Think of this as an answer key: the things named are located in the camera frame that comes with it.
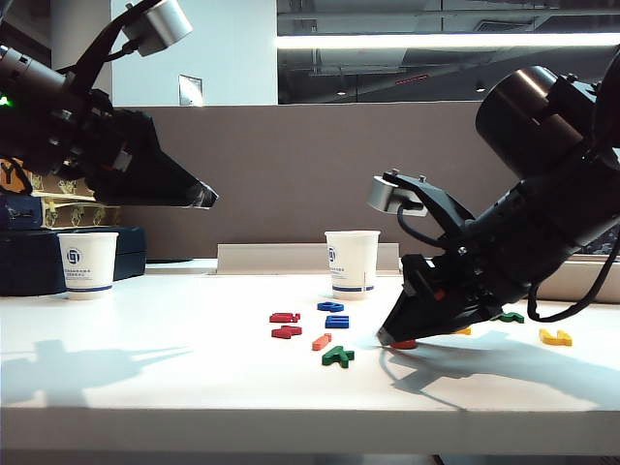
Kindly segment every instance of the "gray partition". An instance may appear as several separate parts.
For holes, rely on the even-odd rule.
[[[143,108],[162,148],[213,187],[210,210],[126,207],[149,258],[215,257],[218,243],[320,242],[380,230],[401,253],[436,254],[366,205],[374,174],[424,174],[480,214],[516,182],[476,132],[478,103]],[[439,228],[412,217],[425,233]]]

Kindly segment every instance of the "ceiling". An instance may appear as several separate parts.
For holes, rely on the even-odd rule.
[[[277,11],[279,36],[620,30],[620,0],[277,0]],[[480,100],[502,77],[525,66],[599,80],[614,52],[611,46],[279,50],[279,100]]]

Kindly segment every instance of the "blue stripe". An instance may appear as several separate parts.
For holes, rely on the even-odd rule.
[[[332,286],[331,288],[343,293],[361,293],[364,290],[364,288],[340,288],[338,286]],[[372,291],[373,289],[375,289],[374,286],[366,286],[366,291]]]
[[[108,289],[112,289],[112,285],[103,286],[102,288],[90,288],[90,289],[74,289],[67,288],[67,291],[70,293],[96,293],[97,291],[107,291]]]

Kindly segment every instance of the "white wall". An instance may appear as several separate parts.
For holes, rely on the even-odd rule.
[[[125,11],[126,3],[111,0],[112,16]],[[159,53],[147,57],[134,53],[113,62],[114,105],[178,105],[178,75],[202,78],[207,105],[277,104],[276,1],[179,0],[179,4],[194,32]]]
[[[109,1],[53,0],[51,2],[51,67],[73,65],[109,23]],[[95,87],[110,93],[111,66],[104,65]]]

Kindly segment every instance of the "white paper cup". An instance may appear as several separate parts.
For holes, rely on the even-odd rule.
[[[85,300],[109,294],[114,278],[118,232],[60,233],[60,253],[69,298]]]
[[[336,298],[365,298],[375,288],[379,231],[330,231],[327,259]]]

